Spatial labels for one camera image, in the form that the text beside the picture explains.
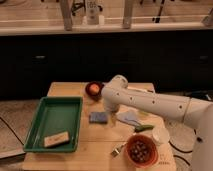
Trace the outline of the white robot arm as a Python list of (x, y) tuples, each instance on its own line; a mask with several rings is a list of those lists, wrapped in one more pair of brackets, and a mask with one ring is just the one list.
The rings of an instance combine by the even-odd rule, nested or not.
[(213, 101), (129, 89), (122, 75), (114, 76), (101, 90), (108, 113), (121, 105), (179, 121), (196, 130), (192, 171), (213, 171)]

